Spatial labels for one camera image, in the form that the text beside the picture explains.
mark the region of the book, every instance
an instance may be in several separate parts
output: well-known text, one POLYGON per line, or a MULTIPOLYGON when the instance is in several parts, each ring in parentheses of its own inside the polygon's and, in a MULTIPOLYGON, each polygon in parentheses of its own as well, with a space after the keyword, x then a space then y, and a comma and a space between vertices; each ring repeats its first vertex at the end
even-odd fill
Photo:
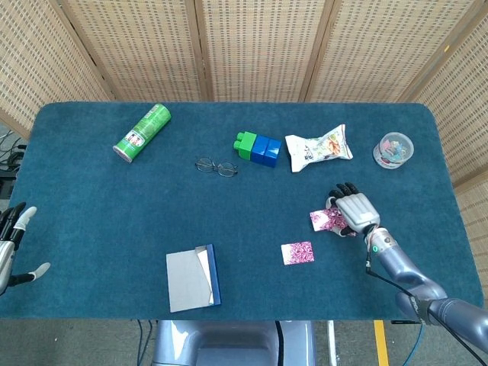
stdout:
POLYGON ((214 245, 166 255, 169 311, 220 305, 214 245))

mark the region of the pink patterned card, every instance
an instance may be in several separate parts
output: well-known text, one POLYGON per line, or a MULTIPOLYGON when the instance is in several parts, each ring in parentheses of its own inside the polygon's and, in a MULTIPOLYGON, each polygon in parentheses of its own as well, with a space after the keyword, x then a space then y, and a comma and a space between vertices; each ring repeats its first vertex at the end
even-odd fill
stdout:
POLYGON ((298 263, 313 262, 313 250, 311 242, 294 242, 281 246, 283 263, 285 265, 296 265, 298 263))
POLYGON ((328 210, 310 212, 310 219, 312 220, 314 231, 332 231, 334 226, 338 226, 339 229, 342 230, 348 225, 342 216, 341 211, 339 211, 337 207, 330 207, 328 210))

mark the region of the clear plastic container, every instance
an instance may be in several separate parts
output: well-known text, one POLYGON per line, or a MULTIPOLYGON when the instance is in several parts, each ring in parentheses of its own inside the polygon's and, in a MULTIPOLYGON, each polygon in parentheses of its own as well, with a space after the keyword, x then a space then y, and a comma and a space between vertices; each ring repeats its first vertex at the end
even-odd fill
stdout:
POLYGON ((374 160, 385 169, 399 168, 412 155, 412 141, 399 132, 387 133, 373 149, 374 160))

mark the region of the green spray can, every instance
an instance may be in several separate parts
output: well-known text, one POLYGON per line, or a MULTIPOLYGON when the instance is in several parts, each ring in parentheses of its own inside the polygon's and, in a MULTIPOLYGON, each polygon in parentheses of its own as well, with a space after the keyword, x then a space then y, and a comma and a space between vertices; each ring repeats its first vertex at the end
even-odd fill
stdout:
POLYGON ((168 123, 171 114, 162 104, 155 104, 149 112, 114 146, 114 151, 127 162, 132 160, 168 123))

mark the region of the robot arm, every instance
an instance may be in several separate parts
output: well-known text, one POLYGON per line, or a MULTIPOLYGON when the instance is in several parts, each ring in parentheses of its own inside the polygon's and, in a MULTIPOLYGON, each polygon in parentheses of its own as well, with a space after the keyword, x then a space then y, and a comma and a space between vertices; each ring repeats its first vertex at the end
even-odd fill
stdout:
POLYGON ((21 203, 15 208, 7 209, 0 215, 0 296, 3 295, 7 287, 35 281, 50 267, 50 263, 44 263, 35 271, 11 275, 15 254, 22 236, 27 229, 29 220, 37 211, 36 207, 30 207, 21 215, 24 208, 25 203, 21 203))
POLYGON ((415 266, 388 230, 380 226, 380 215, 364 194, 350 183, 337 187, 340 191, 330 192, 326 208, 336 205, 348 226, 334 231, 340 236, 352 231, 364 234, 368 274, 380 277, 371 270, 371 262, 377 259, 394 282, 410 285, 403 289, 390 282, 402 288, 396 295, 400 310, 408 318, 420 319, 423 323, 443 323, 448 330, 488 353, 488 311, 463 300, 449 298, 439 284, 415 266))

